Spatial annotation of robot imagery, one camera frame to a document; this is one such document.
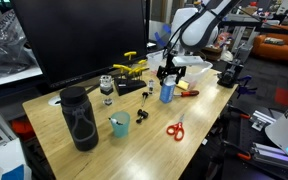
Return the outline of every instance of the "black monitor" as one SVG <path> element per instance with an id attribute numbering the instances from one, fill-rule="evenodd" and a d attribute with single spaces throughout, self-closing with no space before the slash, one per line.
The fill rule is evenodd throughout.
<path id="1" fill-rule="evenodd" d="M 74 84 L 146 55 L 142 0 L 12 0 L 51 87 Z"/>

